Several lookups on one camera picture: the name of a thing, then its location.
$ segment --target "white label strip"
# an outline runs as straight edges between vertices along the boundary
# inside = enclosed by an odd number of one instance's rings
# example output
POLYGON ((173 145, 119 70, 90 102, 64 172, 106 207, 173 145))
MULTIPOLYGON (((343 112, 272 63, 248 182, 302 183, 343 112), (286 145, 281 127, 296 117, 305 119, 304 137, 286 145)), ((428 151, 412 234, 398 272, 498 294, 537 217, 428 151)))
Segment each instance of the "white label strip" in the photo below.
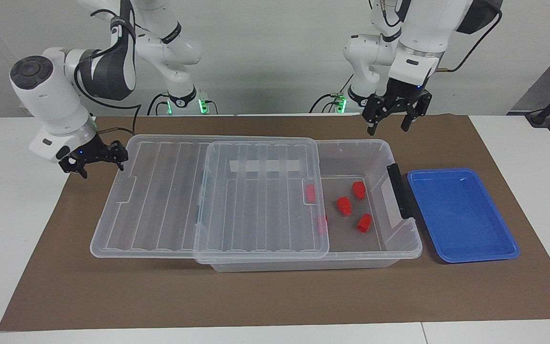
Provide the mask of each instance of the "white label strip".
MULTIPOLYGON (((287 169, 289 172, 299 172, 301 170, 301 164, 298 160, 288 160, 287 169)), ((245 172, 258 172, 259 161, 258 160, 248 160, 245 161, 245 172)), ((229 161, 229 167, 231 172, 239 171, 239 161, 231 160, 229 161)), ((266 171, 267 172, 279 172, 279 161, 278 160, 267 160, 266 161, 266 171)))

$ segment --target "plastic box lid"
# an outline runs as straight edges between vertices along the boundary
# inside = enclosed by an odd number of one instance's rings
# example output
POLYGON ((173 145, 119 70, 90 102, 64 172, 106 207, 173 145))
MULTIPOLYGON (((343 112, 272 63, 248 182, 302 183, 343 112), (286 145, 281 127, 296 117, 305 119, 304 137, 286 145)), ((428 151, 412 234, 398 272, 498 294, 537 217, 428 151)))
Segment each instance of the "plastic box lid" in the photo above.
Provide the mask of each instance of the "plastic box lid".
POLYGON ((408 179, 443 260, 465 263, 519 256, 515 239, 476 172, 416 170, 408 179))
MULTIPOLYGON (((125 162, 125 170, 116 174, 90 244, 90 252, 95 257, 196 258, 197 254, 205 254, 204 257, 211 258, 232 255, 235 258, 247 256, 269 259, 273 255, 273 259, 286 257, 318 259, 328 252, 327 225, 325 220, 320 221, 321 218, 325 218, 325 211, 321 179, 318 178, 317 145, 312 139, 136 135, 129 140, 127 150, 129 161, 125 162), (223 144, 224 141, 235 141, 235 143, 227 145, 223 144), (254 146, 251 144, 253 141, 263 144, 254 146), (224 238, 230 233, 235 233, 236 237, 234 239, 231 237, 231 241, 222 242, 219 247, 210 240, 212 237, 207 236, 205 238, 208 240, 203 240, 201 235, 197 236, 196 224, 199 221, 199 205, 201 204, 203 204, 201 226, 205 229, 216 228, 216 223, 212 224, 207 221, 205 215, 210 210, 205 203, 201 202, 204 197, 210 195, 207 193, 208 185, 215 186, 216 181, 220 182, 220 179, 211 179, 209 174, 204 173, 208 147, 216 142, 219 144, 212 146, 211 152, 220 151, 222 148, 225 151, 239 148, 242 151, 247 149, 248 153, 257 150, 262 157, 266 150, 265 161, 268 170, 266 192, 269 197, 264 201, 257 199, 251 203, 255 203, 257 211, 258 205, 266 205, 268 201, 266 209, 268 209, 269 216, 277 215, 275 217, 277 222, 272 222, 275 220, 268 218, 269 224, 275 224, 278 230, 282 228, 281 226, 287 226, 285 222, 280 221, 280 218, 284 218, 285 211, 288 211, 290 224, 300 222, 303 225, 294 227, 291 225, 286 236, 275 237, 273 234, 277 232, 264 225, 260 227, 263 231, 258 231, 258 225, 252 227, 247 223, 241 224, 239 227, 238 223, 232 225, 230 221, 223 222, 222 237, 224 238), (282 166, 277 165, 280 162, 285 163, 282 166), (275 166, 277 166, 277 171, 272 171, 275 166), (285 183, 276 183, 273 178, 284 171, 282 168, 288 169, 286 178, 284 178, 285 183), (298 207, 298 209, 292 206, 288 209, 279 207, 279 204, 284 201, 283 191, 288 192, 286 202, 290 201, 298 205, 299 199, 303 200, 299 197, 301 195, 304 197, 305 186, 311 182, 315 190, 315 204, 303 204, 304 207, 298 207), (274 185, 277 192, 271 192, 274 185), (279 209, 279 213, 275 213, 271 209, 279 209), (223 231, 225 228, 234 230, 232 232, 223 231), (260 239, 259 235, 268 234, 263 246, 261 241, 256 241, 254 246, 248 243, 252 232, 255 233, 255 237, 253 237, 255 240, 260 239)), ((246 172, 256 168, 262 169, 263 164, 258 160, 253 159, 251 155, 248 155, 245 161, 227 159, 228 172, 232 173, 232 168, 237 170, 236 174, 239 174, 238 171, 243 168, 246 172)), ((244 192, 240 193, 240 195, 243 194, 244 203, 248 203, 254 196, 249 190, 256 190, 256 197, 260 192, 259 188, 255 189, 258 181, 252 180, 251 173, 247 176, 250 177, 246 178, 249 182, 245 183, 244 192)), ((236 179, 226 182, 229 187, 236 186, 235 183, 237 183, 236 179)), ((234 191, 236 195, 238 188, 235 187, 234 191)), ((220 215, 234 219, 235 209, 220 207, 220 203, 229 204, 231 199, 222 199, 218 196, 221 194, 210 196, 210 200, 218 200, 218 203, 214 203, 216 210, 223 210, 220 215)))
POLYGON ((319 259, 328 231, 312 139, 207 148, 194 242, 200 259, 319 259))

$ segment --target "white table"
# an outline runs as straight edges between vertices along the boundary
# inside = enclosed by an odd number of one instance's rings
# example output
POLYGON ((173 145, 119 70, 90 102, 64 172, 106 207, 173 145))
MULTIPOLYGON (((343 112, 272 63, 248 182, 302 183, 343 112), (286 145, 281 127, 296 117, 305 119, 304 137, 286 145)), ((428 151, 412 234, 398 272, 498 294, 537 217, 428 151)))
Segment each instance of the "white table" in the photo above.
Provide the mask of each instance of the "white table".
MULTIPOLYGON (((550 255, 550 133, 517 116, 471 120, 550 255)), ((67 180, 27 149, 38 127, 0 118, 0 319, 67 180)), ((0 333, 0 343, 34 342, 541 344, 550 320, 0 333)))

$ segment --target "brown paper mat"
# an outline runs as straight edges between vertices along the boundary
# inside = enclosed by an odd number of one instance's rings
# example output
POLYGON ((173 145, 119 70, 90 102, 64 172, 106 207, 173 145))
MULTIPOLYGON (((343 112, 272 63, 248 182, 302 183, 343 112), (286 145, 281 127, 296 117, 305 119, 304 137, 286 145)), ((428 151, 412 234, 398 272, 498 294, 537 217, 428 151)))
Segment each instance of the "brown paper mat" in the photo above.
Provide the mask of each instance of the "brown paper mat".
MULTIPOLYGON (((378 129, 403 173, 468 167, 487 186, 518 259, 443 264, 425 225, 419 259, 385 269, 218 273, 177 259, 97 259, 89 244, 116 173, 88 166, 70 176, 0 323, 0 331, 121 327, 262 326, 550 318, 550 258, 469 118, 401 117, 378 129)), ((130 126, 100 118, 100 128, 130 126)), ((140 118, 139 133, 368 139, 354 117, 140 118)), ((104 135, 124 139, 124 133, 104 135)))

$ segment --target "box handle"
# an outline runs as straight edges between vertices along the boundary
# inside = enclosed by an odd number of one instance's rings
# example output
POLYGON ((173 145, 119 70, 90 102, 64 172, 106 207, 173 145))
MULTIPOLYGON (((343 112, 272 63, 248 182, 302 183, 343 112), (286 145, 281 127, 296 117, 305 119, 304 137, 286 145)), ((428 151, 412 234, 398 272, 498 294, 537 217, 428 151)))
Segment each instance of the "box handle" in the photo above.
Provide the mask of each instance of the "box handle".
POLYGON ((388 166, 388 174, 390 177, 391 188, 393 194, 396 196, 396 203, 398 203, 398 210, 402 218, 412 217, 411 207, 409 206, 409 200, 404 194, 404 186, 402 174, 400 174, 400 168, 397 163, 393 163, 388 166))

